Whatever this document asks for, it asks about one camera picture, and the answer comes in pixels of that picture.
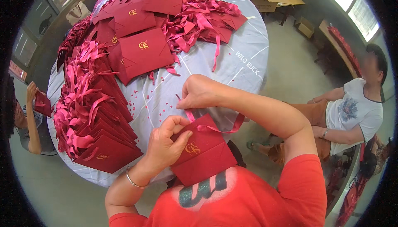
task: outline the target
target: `gold monogram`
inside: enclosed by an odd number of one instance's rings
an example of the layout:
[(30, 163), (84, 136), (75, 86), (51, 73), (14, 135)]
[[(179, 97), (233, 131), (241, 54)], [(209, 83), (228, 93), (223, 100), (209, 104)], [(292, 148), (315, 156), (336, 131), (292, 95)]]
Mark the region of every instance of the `gold monogram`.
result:
[(137, 14), (137, 10), (131, 10), (129, 11), (129, 15), (136, 15)]
[(108, 159), (108, 158), (109, 158), (109, 155), (97, 155), (98, 160)]
[(117, 43), (117, 37), (116, 37), (116, 35), (112, 38), (112, 43)]
[(149, 48), (147, 41), (140, 42), (140, 44), (138, 44), (138, 47), (141, 48), (141, 50)]
[(195, 145), (195, 141), (191, 142), (190, 144), (187, 144), (185, 146), (185, 151), (187, 151), (188, 153), (195, 153), (195, 154), (200, 153), (200, 149), (198, 148), (198, 146)]

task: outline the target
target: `table leg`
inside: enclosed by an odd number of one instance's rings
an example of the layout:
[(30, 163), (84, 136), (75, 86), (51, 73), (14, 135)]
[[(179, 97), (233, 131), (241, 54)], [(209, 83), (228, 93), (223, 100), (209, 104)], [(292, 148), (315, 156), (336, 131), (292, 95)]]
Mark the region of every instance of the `table leg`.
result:
[(286, 11), (285, 14), (283, 15), (282, 21), (281, 21), (281, 26), (283, 26), (283, 24), (285, 23), (287, 16), (289, 15), (291, 11), (291, 7), (290, 6), (286, 6)]

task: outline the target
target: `round table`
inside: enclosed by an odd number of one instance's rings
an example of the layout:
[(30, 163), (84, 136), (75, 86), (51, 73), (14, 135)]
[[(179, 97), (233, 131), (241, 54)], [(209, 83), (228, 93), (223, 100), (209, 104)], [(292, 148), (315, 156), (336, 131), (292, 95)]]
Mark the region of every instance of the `round table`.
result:
[[(266, 26), (250, 0), (222, 0), (238, 5), (242, 14), (248, 20), (231, 36), (229, 44), (220, 45), (220, 55), (217, 57), (217, 69), (212, 72), (216, 44), (197, 41), (189, 53), (179, 54), (181, 65), (176, 65), (176, 71), (181, 76), (171, 75), (161, 68), (155, 72), (155, 85), (148, 76), (137, 76), (129, 85), (124, 86), (117, 80), (123, 95), (131, 105), (127, 107), (134, 114), (129, 124), (137, 134), (137, 146), (146, 153), (149, 135), (153, 128), (157, 128), (168, 115), (186, 116), (183, 110), (177, 110), (176, 94), (181, 95), (182, 86), (191, 74), (203, 74), (223, 84), (239, 88), (251, 93), (258, 93), (264, 86), (267, 75), (268, 35)], [(63, 67), (56, 71), (56, 64), (51, 70), (47, 96), (51, 105), (55, 105), (61, 96), (64, 84)], [(196, 110), (196, 118), (210, 113), (218, 128), (228, 131), (232, 128), (237, 113), (220, 107)], [(57, 148), (56, 131), (52, 118), (47, 117), (49, 132), (54, 146)], [(59, 153), (65, 164), (82, 178), (109, 187), (115, 178), (125, 170), (125, 167), (110, 174), (77, 163), (73, 163), (65, 152)], [(140, 158), (127, 166), (132, 166)], [(166, 168), (151, 180), (168, 181), (174, 177), (170, 168)]]

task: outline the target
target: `wristwatch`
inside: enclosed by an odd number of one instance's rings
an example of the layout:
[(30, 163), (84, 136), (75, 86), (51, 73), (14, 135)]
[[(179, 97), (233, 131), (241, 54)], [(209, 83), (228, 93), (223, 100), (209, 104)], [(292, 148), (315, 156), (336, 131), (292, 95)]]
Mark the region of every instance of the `wristwatch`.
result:
[(326, 129), (326, 130), (325, 130), (324, 135), (322, 136), (323, 139), (325, 139), (325, 135), (326, 135), (326, 133), (328, 132), (328, 130), (329, 130), (329, 129)]

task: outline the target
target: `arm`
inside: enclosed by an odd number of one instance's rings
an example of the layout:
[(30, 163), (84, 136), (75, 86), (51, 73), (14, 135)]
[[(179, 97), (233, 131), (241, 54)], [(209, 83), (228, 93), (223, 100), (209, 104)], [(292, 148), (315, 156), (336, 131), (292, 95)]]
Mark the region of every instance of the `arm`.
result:
[(326, 99), (327, 101), (335, 101), (335, 100), (338, 100), (338, 99), (342, 99), (345, 94), (346, 93), (344, 92), (343, 87), (336, 88), (336, 89), (328, 91), (328, 92), (326, 92), (326, 93), (324, 93), (324, 94), (322, 94), (322, 95), (320, 95), (318, 97), (315, 97), (314, 101), (312, 101), (312, 99), (311, 99), (310, 101), (308, 101), (308, 104), (312, 104), (314, 102), (318, 103), (318, 102), (320, 102), (323, 99)]
[[(180, 157), (192, 131), (181, 134), (176, 142), (170, 139), (173, 134), (190, 124), (189, 120), (181, 116), (169, 116), (159, 128), (152, 130), (147, 154), (129, 169), (129, 178), (138, 186), (146, 186), (150, 179), (166, 167), (175, 163)], [(140, 199), (142, 188), (130, 183), (126, 173), (122, 173), (109, 187), (105, 196), (105, 208), (108, 217), (114, 214), (129, 212), (137, 214), (135, 204)]]
[(40, 137), (36, 127), (35, 116), (33, 115), (33, 99), (38, 90), (34, 82), (31, 82), (26, 90), (26, 118), (30, 138), (28, 150), (36, 155), (41, 154)]
[(235, 89), (203, 75), (191, 75), (177, 109), (222, 106), (236, 110), (285, 141), (285, 163), (302, 154), (317, 155), (310, 122), (281, 101)]
[[(315, 138), (323, 138), (326, 128), (313, 126), (312, 130)], [(328, 130), (324, 138), (331, 142), (348, 145), (353, 145), (359, 141), (365, 140), (359, 124), (355, 125), (351, 130)]]

